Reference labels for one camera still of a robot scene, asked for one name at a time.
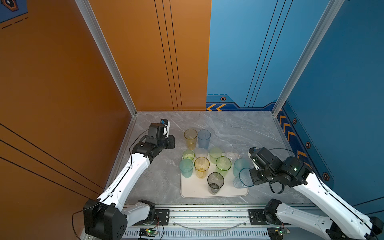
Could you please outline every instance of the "marble surface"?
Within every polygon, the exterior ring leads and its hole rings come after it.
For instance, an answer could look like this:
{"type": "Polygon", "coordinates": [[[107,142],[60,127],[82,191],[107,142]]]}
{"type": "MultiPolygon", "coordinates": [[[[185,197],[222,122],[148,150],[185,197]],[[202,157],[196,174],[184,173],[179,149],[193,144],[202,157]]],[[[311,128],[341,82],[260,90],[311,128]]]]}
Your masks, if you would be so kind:
{"type": "MultiPolygon", "coordinates": [[[[170,134],[175,136],[175,149],[163,150],[140,176],[130,192],[126,204],[134,204],[140,199],[157,204],[175,203],[251,203],[265,204],[271,198],[285,203],[310,203],[311,201],[299,192],[285,187],[282,194],[271,192],[267,183],[249,188],[244,197],[218,197],[185,199],[180,195],[179,162],[182,153],[187,149],[184,131],[193,128],[197,131],[207,129],[211,132],[210,146],[225,150],[233,147],[242,158],[248,158],[250,147],[285,148],[281,129],[278,129],[271,112],[268,111],[175,111],[175,112],[138,112],[137,120],[128,147],[136,137],[148,129],[153,122],[166,118],[171,122],[170,134]]],[[[289,156],[286,150],[273,150],[280,159],[289,156]]],[[[129,159],[127,149],[120,170],[129,159]]],[[[274,190],[280,191],[279,183],[272,184],[274,190]]]]}

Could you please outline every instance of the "white tray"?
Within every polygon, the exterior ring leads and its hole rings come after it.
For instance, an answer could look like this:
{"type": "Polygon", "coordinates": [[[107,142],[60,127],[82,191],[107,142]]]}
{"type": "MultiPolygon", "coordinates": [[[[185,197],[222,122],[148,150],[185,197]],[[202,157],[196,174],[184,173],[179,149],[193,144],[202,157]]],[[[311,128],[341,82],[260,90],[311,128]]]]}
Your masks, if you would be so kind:
{"type": "Polygon", "coordinates": [[[212,195],[208,191],[208,182],[207,177],[210,173],[216,171],[216,165],[212,164],[211,161],[209,161],[209,169],[207,172],[207,176],[203,179],[200,179],[196,176],[196,169],[193,169],[192,176],[189,178],[185,178],[181,174],[181,188],[180,188],[180,194],[183,198],[202,198],[202,197],[242,197],[246,196],[248,194],[248,188],[235,188],[232,184],[235,176],[233,175],[233,163],[231,169],[229,169],[229,172],[224,177],[224,185],[221,187],[219,192],[215,195],[212,195]]]}

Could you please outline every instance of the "robotic arm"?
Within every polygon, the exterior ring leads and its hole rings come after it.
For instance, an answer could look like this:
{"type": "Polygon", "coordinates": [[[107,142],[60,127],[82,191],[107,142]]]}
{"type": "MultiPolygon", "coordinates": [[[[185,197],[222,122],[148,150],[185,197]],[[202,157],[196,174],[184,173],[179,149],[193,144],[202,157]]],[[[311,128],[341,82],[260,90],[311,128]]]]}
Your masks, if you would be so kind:
{"type": "Polygon", "coordinates": [[[134,146],[131,158],[108,189],[97,201],[89,199],[85,203],[84,228],[87,234],[102,240],[119,240],[127,227],[139,221],[151,223],[154,220],[155,204],[149,201],[140,200],[127,209],[127,215],[123,215],[121,210],[139,176],[154,157],[163,149],[175,148],[175,137],[169,135],[169,127],[167,119],[152,123],[148,135],[134,146]]]}
{"type": "Polygon", "coordinates": [[[271,199],[264,209],[269,223],[291,223],[327,240],[369,240],[382,232],[383,222],[380,219],[370,218],[349,205],[329,189],[308,164],[295,157],[281,161],[264,147],[253,147],[248,155],[255,165],[250,170],[255,185],[279,182],[293,187],[328,215],[309,214],[271,199]]]}

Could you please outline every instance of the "orange wall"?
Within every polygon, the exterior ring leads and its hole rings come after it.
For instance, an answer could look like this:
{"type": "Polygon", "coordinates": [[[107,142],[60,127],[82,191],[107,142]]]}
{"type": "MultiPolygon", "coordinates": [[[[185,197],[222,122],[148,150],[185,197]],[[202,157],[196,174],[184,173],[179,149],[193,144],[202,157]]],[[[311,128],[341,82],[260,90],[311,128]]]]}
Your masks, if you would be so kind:
{"type": "Polygon", "coordinates": [[[210,0],[91,6],[138,111],[205,110],[210,0]]]}
{"type": "Polygon", "coordinates": [[[28,0],[1,26],[19,19],[0,28],[2,239],[75,239],[131,116],[75,1],[28,0]]]}

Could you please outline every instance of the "clear glass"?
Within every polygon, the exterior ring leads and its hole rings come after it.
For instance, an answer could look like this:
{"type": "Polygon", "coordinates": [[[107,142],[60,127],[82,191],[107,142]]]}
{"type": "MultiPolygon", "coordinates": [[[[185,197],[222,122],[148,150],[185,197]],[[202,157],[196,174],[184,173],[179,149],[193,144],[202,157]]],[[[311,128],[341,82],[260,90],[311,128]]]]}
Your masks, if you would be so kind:
{"type": "Polygon", "coordinates": [[[220,188],[224,185],[224,177],[218,173],[213,172],[208,176],[208,191],[211,194],[216,194],[220,188]]]}
{"type": "Polygon", "coordinates": [[[254,186],[249,170],[250,168],[247,167],[240,170],[239,175],[233,180],[233,186],[235,188],[246,188],[254,186]]]}
{"type": "Polygon", "coordinates": [[[196,176],[205,178],[209,168],[209,161],[205,157],[199,157],[195,160],[196,176]]]}
{"type": "Polygon", "coordinates": [[[233,164],[233,175],[237,177],[239,175],[240,170],[245,167],[252,168],[252,162],[243,158],[237,159],[233,164]]]}
{"type": "Polygon", "coordinates": [[[184,132],[187,147],[191,150],[196,148],[197,132],[195,129],[188,129],[184,132]]]}
{"type": "Polygon", "coordinates": [[[192,150],[186,150],[183,152],[183,159],[193,160],[195,158],[195,153],[192,150]]]}
{"type": "Polygon", "coordinates": [[[190,159],[183,159],[179,164],[181,174],[184,177],[190,177],[193,173],[193,162],[190,159]]]}
{"type": "Polygon", "coordinates": [[[225,150],[224,154],[227,158],[229,158],[231,161],[234,161],[236,159],[240,158],[239,152],[236,151],[234,148],[230,147],[225,150]]]}
{"type": "Polygon", "coordinates": [[[199,139],[199,147],[208,149],[209,139],[211,138],[210,131],[206,129],[200,130],[197,134],[197,138],[199,139]]]}
{"type": "Polygon", "coordinates": [[[220,173],[224,177],[229,172],[231,166],[232,162],[227,157],[219,157],[216,160],[216,172],[220,173]]]}
{"type": "Polygon", "coordinates": [[[207,156],[208,156],[208,150],[205,148],[196,148],[194,152],[195,152],[196,158],[198,158],[198,157],[207,158],[207,156]]]}
{"type": "Polygon", "coordinates": [[[223,151],[218,147],[213,147],[209,151],[209,159],[211,160],[211,163],[216,164],[216,159],[218,157],[223,156],[223,151]]]}

